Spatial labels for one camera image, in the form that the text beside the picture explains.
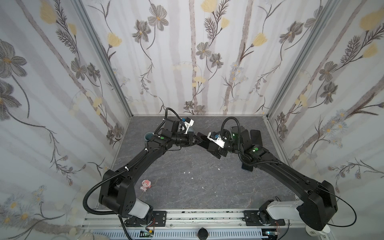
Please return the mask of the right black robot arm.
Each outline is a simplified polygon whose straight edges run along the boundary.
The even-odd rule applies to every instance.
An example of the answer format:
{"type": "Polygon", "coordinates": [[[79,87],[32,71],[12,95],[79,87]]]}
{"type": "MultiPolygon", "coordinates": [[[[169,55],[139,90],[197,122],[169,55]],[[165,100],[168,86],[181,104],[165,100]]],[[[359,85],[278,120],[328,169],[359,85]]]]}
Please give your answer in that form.
{"type": "Polygon", "coordinates": [[[228,153],[238,155],[242,169],[249,172],[260,169],[289,188],[297,197],[296,201],[266,201],[258,210],[258,220],[270,225],[277,220],[294,220],[305,223],[315,231],[331,227],[331,219],[338,211],[340,200],[334,186],[309,178],[280,161],[263,146],[259,130],[248,131],[237,118],[226,118],[218,132],[206,137],[208,150],[217,158],[228,153]]]}

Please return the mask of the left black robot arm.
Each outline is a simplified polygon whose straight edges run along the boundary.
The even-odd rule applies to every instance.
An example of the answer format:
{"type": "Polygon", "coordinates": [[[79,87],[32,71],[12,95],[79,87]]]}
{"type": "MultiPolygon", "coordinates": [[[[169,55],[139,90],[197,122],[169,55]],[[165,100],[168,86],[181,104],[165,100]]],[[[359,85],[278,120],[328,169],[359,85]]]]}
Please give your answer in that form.
{"type": "Polygon", "coordinates": [[[126,165],[116,171],[108,170],[101,182],[93,186],[84,196],[83,208],[93,215],[117,215],[120,218],[136,217],[145,222],[153,218],[153,208],[137,199],[135,185],[142,174],[172,147],[187,148],[202,144],[207,137],[190,131],[192,119],[168,114],[156,128],[145,147],[126,165]],[[93,192],[100,190],[99,203],[107,211],[97,211],[88,205],[93,192]]]}

